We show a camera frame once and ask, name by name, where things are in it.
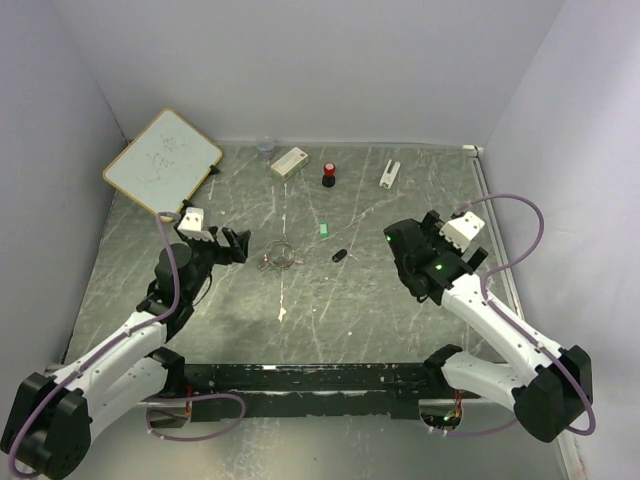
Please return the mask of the large metal keyring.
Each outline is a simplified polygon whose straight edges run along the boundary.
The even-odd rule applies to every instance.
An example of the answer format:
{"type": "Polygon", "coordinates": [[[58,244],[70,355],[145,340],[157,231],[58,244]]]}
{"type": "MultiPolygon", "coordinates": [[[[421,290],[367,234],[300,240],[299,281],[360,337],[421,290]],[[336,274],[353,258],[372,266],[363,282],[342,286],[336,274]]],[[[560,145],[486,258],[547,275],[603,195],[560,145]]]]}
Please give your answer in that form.
{"type": "Polygon", "coordinates": [[[275,257],[279,255],[284,256],[295,256],[295,250],[286,240],[274,240],[269,242],[265,246],[265,253],[270,257],[275,257]]]}

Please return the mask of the silver key bunch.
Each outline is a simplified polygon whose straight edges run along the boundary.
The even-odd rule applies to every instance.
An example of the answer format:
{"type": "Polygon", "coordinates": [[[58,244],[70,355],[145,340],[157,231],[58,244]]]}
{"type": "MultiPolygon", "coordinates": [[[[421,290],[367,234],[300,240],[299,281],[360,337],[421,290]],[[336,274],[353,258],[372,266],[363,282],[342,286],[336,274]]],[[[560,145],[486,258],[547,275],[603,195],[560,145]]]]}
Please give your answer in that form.
{"type": "Polygon", "coordinates": [[[289,269],[293,265],[303,265],[303,264],[304,264],[304,261],[297,259],[295,256],[279,255],[275,257],[270,257],[269,255],[264,254],[262,259],[259,261],[257,268],[260,271],[265,271],[267,269],[284,271],[289,269]]]}

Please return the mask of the black tagged key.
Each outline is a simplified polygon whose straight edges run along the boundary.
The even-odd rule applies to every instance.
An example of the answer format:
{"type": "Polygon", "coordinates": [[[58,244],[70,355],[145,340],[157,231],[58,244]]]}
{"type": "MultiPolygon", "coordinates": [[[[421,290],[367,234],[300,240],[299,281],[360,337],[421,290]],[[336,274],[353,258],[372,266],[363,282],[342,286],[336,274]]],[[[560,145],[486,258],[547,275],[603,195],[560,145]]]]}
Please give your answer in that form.
{"type": "Polygon", "coordinates": [[[341,249],[332,256],[332,261],[334,263],[338,263],[343,260],[347,256],[347,254],[348,251],[346,249],[341,249]]]}

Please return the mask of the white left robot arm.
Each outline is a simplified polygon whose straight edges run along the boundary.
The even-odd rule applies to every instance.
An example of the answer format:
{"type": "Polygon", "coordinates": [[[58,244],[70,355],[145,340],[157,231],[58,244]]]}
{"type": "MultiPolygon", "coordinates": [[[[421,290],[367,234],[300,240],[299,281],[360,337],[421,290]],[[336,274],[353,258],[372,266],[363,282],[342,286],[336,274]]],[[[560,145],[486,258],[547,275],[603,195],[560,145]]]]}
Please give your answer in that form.
{"type": "Polygon", "coordinates": [[[75,362],[20,384],[1,438],[14,478],[64,479],[98,435],[138,403],[188,401],[185,360],[166,345],[193,315],[214,267],[248,258],[250,231],[220,231],[226,245],[186,236],[167,243],[123,325],[75,362]]]}

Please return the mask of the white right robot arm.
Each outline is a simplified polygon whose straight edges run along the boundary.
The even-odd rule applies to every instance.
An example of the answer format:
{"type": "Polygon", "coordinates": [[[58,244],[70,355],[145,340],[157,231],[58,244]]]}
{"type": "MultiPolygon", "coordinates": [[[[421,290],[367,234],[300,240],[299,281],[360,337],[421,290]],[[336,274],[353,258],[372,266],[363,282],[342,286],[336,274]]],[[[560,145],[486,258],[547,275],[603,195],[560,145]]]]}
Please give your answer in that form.
{"type": "Polygon", "coordinates": [[[531,436],[550,443],[593,412],[591,358],[578,345],[565,348],[536,331],[484,285],[477,270],[488,253],[474,244],[484,226],[472,212],[445,221],[430,211],[422,220],[404,219],[383,231],[411,296],[463,320],[504,361],[443,348],[424,374],[425,388],[439,398],[453,390],[485,397],[512,411],[531,436]]]}

